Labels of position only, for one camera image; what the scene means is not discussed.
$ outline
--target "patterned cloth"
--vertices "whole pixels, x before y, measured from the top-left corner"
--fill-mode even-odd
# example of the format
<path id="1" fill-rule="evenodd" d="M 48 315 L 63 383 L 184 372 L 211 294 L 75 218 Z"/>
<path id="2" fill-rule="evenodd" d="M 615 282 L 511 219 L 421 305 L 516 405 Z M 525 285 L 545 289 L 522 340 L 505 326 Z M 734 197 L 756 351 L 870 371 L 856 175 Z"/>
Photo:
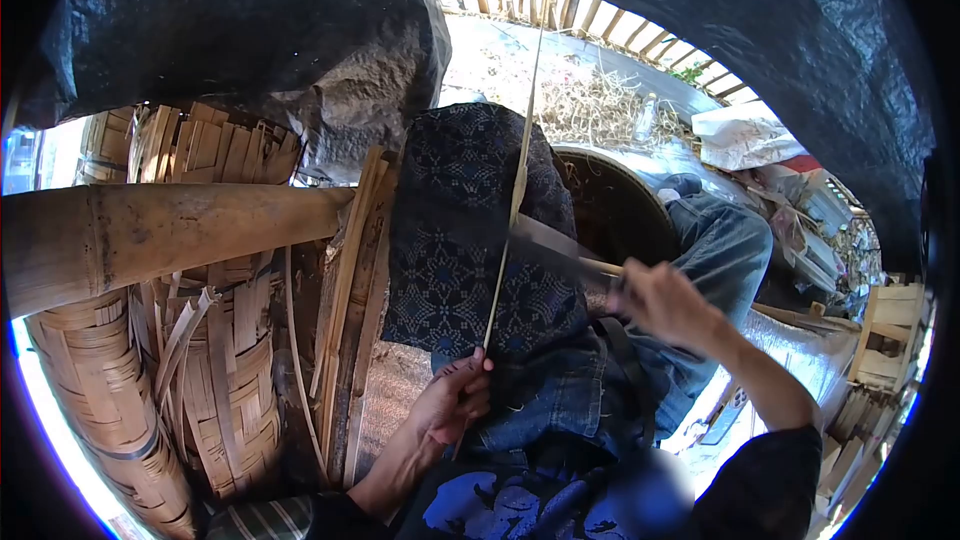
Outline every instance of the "patterned cloth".
<path id="1" fill-rule="evenodd" d="M 390 305 L 383 340 L 450 357 L 483 344 L 502 244 L 456 232 L 444 212 L 506 229 L 524 118 L 474 102 L 419 115 L 407 132 L 390 223 Z M 520 212 L 576 240 L 573 203 L 534 125 Z M 425 198 L 443 209 L 431 213 Z M 587 326 L 582 284 L 508 255 L 491 354 L 518 361 Z"/>
<path id="2" fill-rule="evenodd" d="M 214 515 L 206 540 L 303 540 L 313 520 L 308 496 L 228 506 Z"/>

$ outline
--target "black strap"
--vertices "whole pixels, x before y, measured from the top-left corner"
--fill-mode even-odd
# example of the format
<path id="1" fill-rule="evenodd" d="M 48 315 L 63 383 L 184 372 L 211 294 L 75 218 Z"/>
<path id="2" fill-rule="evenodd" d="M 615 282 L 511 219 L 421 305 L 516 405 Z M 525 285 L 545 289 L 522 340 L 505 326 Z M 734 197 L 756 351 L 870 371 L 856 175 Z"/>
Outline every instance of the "black strap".
<path id="1" fill-rule="evenodd" d="M 601 317 L 597 319 L 597 323 L 603 328 L 603 336 L 606 337 L 606 342 L 613 351 L 614 360 L 633 388 L 636 403 L 643 417 L 643 446 L 649 448 L 654 444 L 654 432 L 657 430 L 657 403 L 651 393 L 647 374 L 637 359 L 637 352 L 630 343 L 623 324 L 613 317 Z"/>

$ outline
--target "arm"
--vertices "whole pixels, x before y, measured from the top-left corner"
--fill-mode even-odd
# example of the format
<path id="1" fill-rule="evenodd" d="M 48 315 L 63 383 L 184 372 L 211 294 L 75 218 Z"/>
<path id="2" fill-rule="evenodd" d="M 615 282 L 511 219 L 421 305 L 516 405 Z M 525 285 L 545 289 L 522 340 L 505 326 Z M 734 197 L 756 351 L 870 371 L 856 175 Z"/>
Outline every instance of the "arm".
<path id="1" fill-rule="evenodd" d="M 612 295 L 609 306 L 661 341 L 726 367 L 771 432 L 820 429 L 820 407 L 807 389 L 740 335 L 681 271 L 666 262 L 648 268 L 631 258 L 623 275 L 625 291 Z"/>
<path id="2" fill-rule="evenodd" d="M 448 445 L 490 410 L 487 374 L 493 368 L 478 347 L 437 372 L 366 477 L 347 490 L 357 507 L 379 520 L 393 515 Z"/>

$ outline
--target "wooden handle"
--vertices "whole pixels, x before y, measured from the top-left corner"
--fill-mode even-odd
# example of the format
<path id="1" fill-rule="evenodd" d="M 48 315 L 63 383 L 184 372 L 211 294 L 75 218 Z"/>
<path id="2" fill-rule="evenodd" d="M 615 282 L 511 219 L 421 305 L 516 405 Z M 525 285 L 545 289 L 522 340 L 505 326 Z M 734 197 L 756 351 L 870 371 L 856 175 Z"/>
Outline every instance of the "wooden handle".
<path id="1" fill-rule="evenodd" d="M 594 258 L 581 257 L 580 263 L 584 265 L 588 265 L 594 268 L 594 270 L 600 270 L 600 271 L 603 271 L 604 273 L 615 275 L 616 277 L 620 277 L 621 275 L 623 275 L 623 267 L 621 267 L 620 265 L 614 265 L 611 262 L 604 262 L 603 260 L 596 260 Z"/>
<path id="2" fill-rule="evenodd" d="M 174 271 L 333 236 L 348 187 L 116 184 L 3 197 L 11 318 Z"/>

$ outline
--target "black plastic sheet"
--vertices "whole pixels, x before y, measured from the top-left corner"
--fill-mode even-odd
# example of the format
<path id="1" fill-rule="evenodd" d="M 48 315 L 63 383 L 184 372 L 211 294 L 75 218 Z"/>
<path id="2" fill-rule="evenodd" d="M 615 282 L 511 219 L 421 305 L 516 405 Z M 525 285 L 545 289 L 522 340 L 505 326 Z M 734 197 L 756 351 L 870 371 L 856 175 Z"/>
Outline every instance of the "black plastic sheet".
<path id="1" fill-rule="evenodd" d="M 900 0 L 605 0 L 750 85 L 870 212 L 890 271 L 920 270 L 930 65 Z"/>
<path id="2" fill-rule="evenodd" d="M 302 132 L 307 169 L 339 182 L 399 147 L 450 61 L 437 0 L 61 0 L 41 50 L 52 79 L 19 124 L 203 100 Z"/>

